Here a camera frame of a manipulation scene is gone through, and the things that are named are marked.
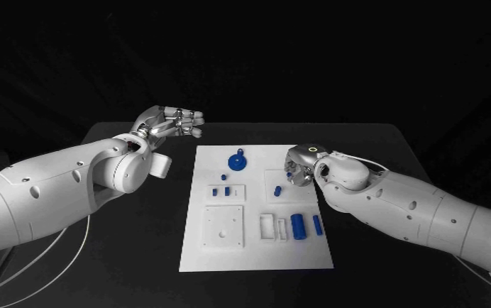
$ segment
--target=white cable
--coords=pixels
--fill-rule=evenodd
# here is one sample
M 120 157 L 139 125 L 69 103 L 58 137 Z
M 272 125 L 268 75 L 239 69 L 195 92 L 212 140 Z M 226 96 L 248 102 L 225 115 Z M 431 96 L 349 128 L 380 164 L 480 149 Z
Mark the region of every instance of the white cable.
M 464 263 L 463 259 L 460 259 L 460 257 L 457 257 L 457 255 L 454 255 L 454 257 L 458 259 L 458 261 L 464 264 L 464 266 L 474 272 L 474 275 L 478 276 L 481 278 L 481 280 L 491 285 L 491 282 L 476 272 L 476 270 Z
M 57 244 L 58 240 L 61 239 L 65 231 L 68 228 L 64 228 L 64 231 L 61 232 L 61 234 L 58 235 L 57 239 L 54 240 L 54 243 L 49 245 L 49 247 L 46 247 L 46 250 L 44 251 L 44 253 L 33 259 L 33 261 L 18 271 L 18 273 L 15 275 L 12 275 L 8 280 L 5 280 L 3 282 L 0 282 L 0 287 L 9 283 L 28 269 L 29 267 L 39 261 L 39 259 L 46 255 L 46 252 L 49 252 L 49 249 L 52 248 L 52 246 Z
M 337 151 L 334 151 L 333 153 L 337 153 L 339 155 L 343 155 L 344 157 L 349 157 L 349 158 L 353 158 L 353 159 L 359 159 L 359 160 L 362 160 L 362 161 L 366 161 L 366 162 L 369 162 L 369 163 L 378 165 L 379 167 L 382 167 L 386 171 L 389 170 L 385 166 L 382 166 L 382 164 L 378 164 L 378 163 L 375 163 L 373 161 L 368 160 L 368 159 L 355 157 L 353 155 L 347 155 L 347 154 L 344 154 L 344 153 L 342 153 L 342 152 L 337 152 Z
M 59 273 L 59 275 L 54 278 L 54 280 L 29 296 L 26 296 L 23 299 L 21 299 L 19 301 L 8 304 L 6 306 L 2 306 L 0 308 L 6 308 L 13 306 L 15 304 L 18 304 L 19 302 L 22 302 L 23 300 L 29 299 L 32 296 L 35 296 L 52 283 L 54 281 L 58 280 L 58 278 L 64 275 L 65 271 L 69 269 L 69 266 L 72 265 L 72 263 L 75 262 L 77 257 L 80 257 L 80 252 L 82 251 L 84 245 L 85 245 L 85 240 L 87 240 L 87 235 L 90 234 L 90 225 L 91 225 L 91 215 L 87 216 L 87 230 L 85 230 L 85 236 L 84 236 L 84 241 L 82 241 L 82 245 L 80 246 L 80 250 L 77 251 L 75 257 L 72 259 L 72 262 L 67 265 L 67 268 L 64 269 L 64 271 Z

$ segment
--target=black table surface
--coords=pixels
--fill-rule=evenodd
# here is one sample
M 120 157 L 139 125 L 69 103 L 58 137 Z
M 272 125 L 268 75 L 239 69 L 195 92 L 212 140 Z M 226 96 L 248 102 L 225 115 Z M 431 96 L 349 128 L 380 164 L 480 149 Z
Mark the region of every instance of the black table surface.
M 129 132 L 98 123 L 84 143 Z M 399 241 L 334 211 L 320 212 L 334 269 L 180 273 L 182 242 L 198 145 L 319 143 L 429 182 L 398 128 L 369 123 L 206 123 L 203 137 L 169 138 L 156 152 L 173 159 L 165 180 L 107 203 L 72 267 L 15 307 L 491 307 L 491 286 L 442 251 Z M 0 289 L 0 305 L 22 299 L 59 274 L 84 239 L 87 220 L 68 229 L 33 267 Z M 6 279 L 58 234 L 22 246 Z

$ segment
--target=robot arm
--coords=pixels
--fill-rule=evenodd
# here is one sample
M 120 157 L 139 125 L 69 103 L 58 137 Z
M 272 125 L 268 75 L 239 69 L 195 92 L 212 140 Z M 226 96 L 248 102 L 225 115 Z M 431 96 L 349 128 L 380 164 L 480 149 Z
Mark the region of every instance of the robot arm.
M 319 145 L 298 145 L 288 151 L 285 171 L 294 185 L 317 181 L 333 209 L 389 236 L 447 251 L 491 271 L 490 209 L 414 177 L 370 170 L 353 157 L 329 153 Z
M 0 172 L 0 250 L 61 231 L 149 174 L 165 178 L 172 159 L 153 153 L 167 136 L 200 137 L 203 113 L 152 107 L 130 133 L 31 158 Z

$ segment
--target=blue object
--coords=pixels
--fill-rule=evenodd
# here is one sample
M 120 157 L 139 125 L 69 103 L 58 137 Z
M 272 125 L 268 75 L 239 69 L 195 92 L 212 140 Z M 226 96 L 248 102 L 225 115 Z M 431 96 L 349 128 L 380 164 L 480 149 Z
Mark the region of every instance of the blue object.
M 244 170 L 244 167 L 248 165 L 248 160 L 244 156 L 244 150 L 238 149 L 238 154 L 228 159 L 228 166 L 234 171 Z
M 320 217 L 317 215 L 314 216 L 314 225 L 316 225 L 317 235 L 321 236 L 323 235 L 323 228 L 320 227 Z
M 304 226 L 304 217 L 301 214 L 291 215 L 291 227 L 294 228 L 294 239 L 306 239 L 306 226 Z

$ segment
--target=hole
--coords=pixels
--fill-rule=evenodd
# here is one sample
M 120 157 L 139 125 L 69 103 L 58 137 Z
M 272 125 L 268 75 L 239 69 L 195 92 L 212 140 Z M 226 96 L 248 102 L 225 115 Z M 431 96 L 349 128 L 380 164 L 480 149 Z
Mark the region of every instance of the hole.
M 320 167 L 320 175 L 321 175 L 323 177 L 326 177 L 329 174 L 330 174 L 330 168 L 329 168 L 327 165 L 324 164 L 324 165 Z
M 81 175 L 80 175 L 80 171 L 78 171 L 78 170 L 72 171 L 72 176 L 74 176 L 75 181 L 80 182 L 80 180 L 82 179 L 82 177 L 81 177 Z
M 32 186 L 31 188 L 31 195 L 33 196 L 33 198 L 39 198 L 39 194 L 41 194 L 41 190 L 38 186 Z

